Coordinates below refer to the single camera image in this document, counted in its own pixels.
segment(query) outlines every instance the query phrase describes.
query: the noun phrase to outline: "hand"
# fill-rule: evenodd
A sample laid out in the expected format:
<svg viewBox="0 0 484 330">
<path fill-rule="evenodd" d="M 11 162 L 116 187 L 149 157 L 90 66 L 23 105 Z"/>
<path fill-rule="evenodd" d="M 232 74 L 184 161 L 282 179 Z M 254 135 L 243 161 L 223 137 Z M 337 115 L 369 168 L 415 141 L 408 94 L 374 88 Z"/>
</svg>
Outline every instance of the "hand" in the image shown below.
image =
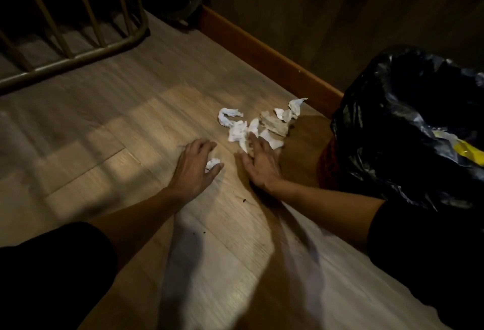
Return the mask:
<svg viewBox="0 0 484 330">
<path fill-rule="evenodd" d="M 267 140 L 257 138 L 253 133 L 249 134 L 249 140 L 254 149 L 254 158 L 252 159 L 244 151 L 239 152 L 239 157 L 250 180 L 257 187 L 270 192 L 271 184 L 282 179 L 277 155 Z"/>
<path fill-rule="evenodd" d="M 168 188 L 178 194 L 183 204 L 189 203 L 209 187 L 224 167 L 223 163 L 219 163 L 205 173 L 209 153 L 216 146 L 215 142 L 197 139 L 181 153 Z"/>
</svg>

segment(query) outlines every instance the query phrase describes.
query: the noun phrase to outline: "brown wooden baseboard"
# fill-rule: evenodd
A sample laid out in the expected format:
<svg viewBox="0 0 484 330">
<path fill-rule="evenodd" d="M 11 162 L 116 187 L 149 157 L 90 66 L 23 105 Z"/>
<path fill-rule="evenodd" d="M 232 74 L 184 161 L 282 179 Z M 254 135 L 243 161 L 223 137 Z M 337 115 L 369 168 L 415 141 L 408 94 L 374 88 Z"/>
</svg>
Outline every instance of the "brown wooden baseboard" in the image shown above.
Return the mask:
<svg viewBox="0 0 484 330">
<path fill-rule="evenodd" d="M 251 36 L 212 9 L 203 6 L 199 30 L 295 96 L 331 118 L 342 92 Z"/>
</svg>

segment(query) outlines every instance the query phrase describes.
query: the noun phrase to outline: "person's left hand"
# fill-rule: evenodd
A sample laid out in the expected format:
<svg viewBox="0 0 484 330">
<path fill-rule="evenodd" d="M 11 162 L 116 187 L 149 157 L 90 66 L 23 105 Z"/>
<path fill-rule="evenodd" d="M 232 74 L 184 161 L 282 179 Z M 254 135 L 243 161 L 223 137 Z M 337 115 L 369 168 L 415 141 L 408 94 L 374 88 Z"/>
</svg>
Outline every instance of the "person's left hand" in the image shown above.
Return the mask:
<svg viewBox="0 0 484 330">
<path fill-rule="evenodd" d="M 196 139 L 181 153 L 168 188 L 179 194 L 184 204 L 195 199 L 209 187 L 224 167 L 223 163 L 219 163 L 205 173 L 209 153 L 216 146 L 217 143 L 207 139 Z"/>
</svg>

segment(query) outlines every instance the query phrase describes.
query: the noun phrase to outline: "forearm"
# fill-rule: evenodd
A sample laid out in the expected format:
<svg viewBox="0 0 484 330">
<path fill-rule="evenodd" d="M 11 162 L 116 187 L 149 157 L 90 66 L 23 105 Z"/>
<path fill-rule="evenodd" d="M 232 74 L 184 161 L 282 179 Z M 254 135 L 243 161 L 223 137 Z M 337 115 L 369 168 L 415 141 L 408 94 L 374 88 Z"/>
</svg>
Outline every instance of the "forearm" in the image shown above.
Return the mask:
<svg viewBox="0 0 484 330">
<path fill-rule="evenodd" d="M 166 188 L 149 199 L 90 223 L 111 241 L 118 258 L 119 272 L 183 205 L 179 194 Z"/>
<path fill-rule="evenodd" d="M 384 200 L 277 180 L 268 192 L 359 250 L 366 250 L 370 224 Z"/>
</svg>

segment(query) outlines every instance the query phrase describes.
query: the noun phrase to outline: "black shirt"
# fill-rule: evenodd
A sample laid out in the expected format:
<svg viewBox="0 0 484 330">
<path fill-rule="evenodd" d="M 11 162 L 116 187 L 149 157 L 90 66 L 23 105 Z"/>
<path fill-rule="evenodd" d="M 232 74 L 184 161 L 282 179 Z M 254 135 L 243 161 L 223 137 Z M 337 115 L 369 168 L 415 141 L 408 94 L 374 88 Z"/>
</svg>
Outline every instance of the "black shirt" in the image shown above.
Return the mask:
<svg viewBox="0 0 484 330">
<path fill-rule="evenodd" d="M 477 230 L 388 202 L 375 215 L 367 244 L 376 266 L 435 307 L 455 330 L 480 328 L 483 248 Z M 74 329 L 111 287 L 116 254 L 100 230 L 71 223 L 1 248 L 0 275 L 4 324 Z"/>
</svg>

